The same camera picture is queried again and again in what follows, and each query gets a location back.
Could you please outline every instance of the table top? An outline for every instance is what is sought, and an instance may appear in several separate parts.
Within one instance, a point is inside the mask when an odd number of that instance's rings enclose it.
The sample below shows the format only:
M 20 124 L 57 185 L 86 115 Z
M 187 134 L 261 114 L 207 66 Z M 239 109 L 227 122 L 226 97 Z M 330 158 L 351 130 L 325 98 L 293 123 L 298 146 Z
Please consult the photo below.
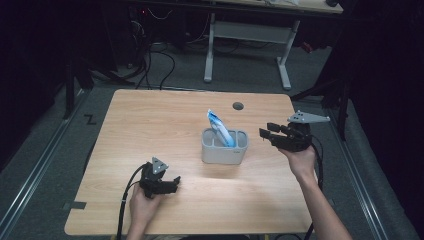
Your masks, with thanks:
M 235 110 L 234 102 L 243 110 Z M 248 134 L 240 165 L 202 161 L 208 109 L 228 129 Z M 65 232 L 116 234 L 125 186 L 153 156 L 169 165 L 164 181 L 181 176 L 181 182 L 162 201 L 148 234 L 305 232 L 311 218 L 288 161 L 259 137 L 267 122 L 285 124 L 293 113 L 283 94 L 116 91 L 75 198 L 86 206 L 71 209 Z M 124 233 L 129 223 L 126 204 Z
M 232 4 L 246 4 L 246 5 L 255 5 L 255 6 L 267 6 L 266 1 L 264 0 L 215 0 L 216 2 L 225 2 Z M 276 7 L 276 8 L 285 8 L 293 9 L 300 11 L 311 11 L 311 12 L 321 12 L 321 13 L 343 13 L 343 8 L 340 4 L 337 4 L 335 7 L 330 7 L 325 3 L 325 0 L 298 0 L 299 4 L 295 5 L 290 0 L 275 0 L 268 1 L 271 3 L 271 6 L 267 7 Z

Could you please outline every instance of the gray carpet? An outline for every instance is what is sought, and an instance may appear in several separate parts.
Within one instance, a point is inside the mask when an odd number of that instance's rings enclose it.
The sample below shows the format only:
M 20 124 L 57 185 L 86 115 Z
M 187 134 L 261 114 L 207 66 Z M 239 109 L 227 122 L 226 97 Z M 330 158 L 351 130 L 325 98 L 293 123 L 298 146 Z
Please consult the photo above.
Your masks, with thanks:
M 291 91 L 284 91 L 274 60 L 280 48 L 278 45 L 266 46 L 259 50 L 239 47 L 231 54 L 216 53 L 213 80 L 208 84 L 203 82 L 206 50 L 201 48 L 201 45 L 191 47 L 181 51 L 171 46 L 166 49 L 165 45 L 155 46 L 156 50 L 165 49 L 163 52 L 173 56 L 176 62 L 174 71 L 164 82 L 164 89 L 174 87 L 207 91 L 282 93 L 291 96 L 313 86 L 331 52 L 328 48 L 307 54 L 301 49 L 294 48 L 287 61 L 293 88 Z M 226 46 L 217 50 L 229 51 L 232 47 Z M 172 61 L 168 57 L 152 54 L 150 85 L 159 85 L 171 66 Z M 122 69 L 120 74 L 128 71 Z M 139 79 L 140 77 L 131 81 L 138 82 Z M 144 81 L 141 89 L 146 89 L 145 84 Z M 113 93 L 119 88 L 130 87 L 96 80 L 94 89 L 83 94 L 86 99 L 82 100 L 72 121 L 69 122 L 45 174 L 16 224 L 7 234 L 8 239 L 110 239 L 110 236 L 67 236 L 64 233 L 64 226 L 69 214 L 66 203 L 72 202 L 78 191 L 90 149 L 96 141 Z M 319 97 L 313 97 L 293 104 L 296 110 L 319 115 L 326 115 L 328 111 L 337 112 L 337 109 L 324 111 L 318 100 Z M 5 216 L 56 129 L 63 124 L 64 106 L 64 91 L 61 91 L 56 104 L 34 125 L 19 152 L 1 173 L 1 216 Z M 95 124 L 88 124 L 88 115 L 93 116 L 91 122 Z M 312 131 L 321 140 L 325 150 L 325 195 L 354 239 L 375 239 L 373 227 L 364 214 L 345 163 L 345 154 L 338 144 L 338 136 L 334 133 L 333 126 L 330 123 L 314 124 Z M 387 234 L 387 238 L 380 239 L 418 239 L 378 166 L 352 104 L 349 106 L 346 136 L 345 144 L 352 154 L 361 180 L 373 200 Z M 287 236 L 280 239 L 294 238 Z

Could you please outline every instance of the black cable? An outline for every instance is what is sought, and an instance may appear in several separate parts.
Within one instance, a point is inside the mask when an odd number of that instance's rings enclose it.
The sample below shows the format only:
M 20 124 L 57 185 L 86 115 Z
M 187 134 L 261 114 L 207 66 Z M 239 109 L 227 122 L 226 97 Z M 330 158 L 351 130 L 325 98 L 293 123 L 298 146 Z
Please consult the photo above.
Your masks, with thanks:
M 166 43 L 166 42 L 156 42 L 156 43 L 152 43 L 152 47 L 153 47 L 153 45 L 165 45 L 164 48 L 162 48 L 160 50 L 154 50 L 153 52 L 163 52 L 163 51 L 167 50 L 168 47 L 169 47 L 168 43 Z
M 254 45 L 250 45 L 250 44 L 246 44 L 246 43 L 240 42 L 240 45 L 241 45 L 241 46 L 243 46 L 243 47 L 248 47 L 248 48 L 254 48 L 254 49 L 262 49 L 262 48 L 267 47 L 267 46 L 268 46 L 268 45 L 270 45 L 270 44 L 275 45 L 275 43 L 267 42 L 267 43 L 264 43 L 264 44 L 263 44 L 263 45 L 261 45 L 261 46 L 254 46 Z
M 214 51 L 216 51 L 217 53 L 222 53 L 222 54 L 230 54 L 230 53 L 233 53 L 234 51 L 236 51 L 239 48 L 239 46 L 240 46 L 240 41 L 236 40 L 236 46 L 233 49 L 231 49 L 230 51 L 220 51 L 220 50 L 216 49 L 216 47 L 214 47 Z
M 169 73 L 162 79 L 162 81 L 160 82 L 160 84 L 159 84 L 159 90 L 162 90 L 162 86 L 163 86 L 163 83 L 165 82 L 165 80 L 169 77 L 169 75 L 171 75 L 171 73 L 174 71 L 174 69 L 175 69 L 175 60 L 174 60 L 174 58 L 173 57 L 171 57 L 170 55 L 168 55 L 168 54 L 166 54 L 166 53 L 163 53 L 163 52 L 152 52 L 152 53 L 157 53 L 157 54 L 162 54 L 162 55 L 164 55 L 164 56 L 167 56 L 169 59 L 171 59 L 172 60 L 172 68 L 171 68 L 171 70 L 169 71 Z
M 210 18 L 211 18 L 211 14 L 209 13 L 208 14 L 208 17 L 206 18 L 205 26 L 203 27 L 202 33 L 200 33 L 199 37 L 197 37 L 196 39 L 191 40 L 189 42 L 186 42 L 186 45 L 187 44 L 190 44 L 190 43 L 195 43 L 195 42 L 203 41 L 204 39 L 209 39 L 208 37 L 204 37 L 204 34 L 206 32 L 206 29 L 208 28 L 208 25 L 209 25 L 208 23 L 209 23 L 209 19 Z
M 317 147 L 315 146 L 315 144 L 311 144 L 312 147 L 314 148 L 316 155 L 317 155 L 317 163 L 318 163 L 318 187 L 319 189 L 321 189 L 321 191 L 323 190 L 323 183 L 324 183 L 324 166 L 323 166 L 323 159 L 324 159 L 324 148 L 322 146 L 322 143 L 319 141 L 318 138 L 316 138 L 315 136 L 312 136 L 315 140 L 318 141 L 320 147 L 321 147 L 321 155 L 318 152 Z
M 139 182 L 140 182 L 140 181 L 133 182 L 133 183 L 131 184 L 130 188 L 131 188 L 132 186 L 134 186 L 134 184 L 139 183 Z
M 136 46 L 136 54 L 135 54 L 135 61 L 137 61 L 139 58 L 141 58 L 141 62 L 137 69 L 133 71 L 132 73 L 129 73 L 125 76 L 118 76 L 114 74 L 113 72 L 102 68 L 101 66 L 97 66 L 94 63 L 88 61 L 87 59 L 82 59 L 83 62 L 88 65 L 91 69 L 98 71 L 102 75 L 104 75 L 106 78 L 102 78 L 93 72 L 91 73 L 92 77 L 102 80 L 102 81 L 114 81 L 120 84 L 124 85 L 134 85 L 134 83 L 127 81 L 130 78 L 136 77 L 137 75 L 141 74 L 146 69 L 146 64 L 144 61 L 144 54 L 147 51 L 147 47 L 149 46 L 149 42 L 152 39 L 152 33 L 151 31 L 147 31 L 147 34 L 142 35 L 141 41 L 137 41 L 138 45 Z
M 199 41 L 192 42 L 192 43 L 186 43 L 185 46 L 190 48 L 190 49 L 193 49 L 193 50 L 203 50 L 203 49 L 206 49 L 209 46 L 207 43 L 202 44 L 202 41 L 204 41 L 204 40 L 207 40 L 207 38 L 201 39 Z M 193 47 L 193 46 L 190 46 L 190 45 L 201 45 L 201 47 Z
M 128 191 L 135 184 L 135 183 L 132 183 L 135 175 L 137 175 L 137 173 L 140 172 L 140 170 L 142 170 L 145 165 L 146 164 L 143 164 L 139 168 L 137 168 L 137 170 L 135 170 L 135 172 L 131 176 L 130 180 L 128 181 L 127 187 L 125 188 L 124 194 L 122 196 L 121 208 L 119 210 L 118 231 L 116 233 L 116 239 L 117 240 L 121 240 L 121 237 L 122 237 L 122 225 L 123 225 L 123 222 L 124 222 L 125 204 L 127 203 Z
M 147 76 L 147 74 L 149 74 L 149 71 L 150 71 L 150 66 L 152 65 L 152 56 L 151 56 L 150 48 L 148 50 L 148 57 L 149 57 L 149 64 L 147 66 L 147 69 L 145 70 L 144 75 L 140 78 L 140 81 L 138 81 L 138 84 L 135 87 L 135 89 L 138 89 L 140 87 L 140 85 L 141 85 L 141 83 L 143 82 L 144 79 L 146 79 L 147 89 L 148 90 L 151 90 L 152 89 L 150 87 L 149 79 L 148 79 L 148 76 Z
M 309 226 L 308 231 L 306 232 L 305 237 L 303 238 L 303 240 L 307 240 L 311 237 L 312 235 L 312 231 L 314 231 L 314 223 L 311 223 L 311 226 Z

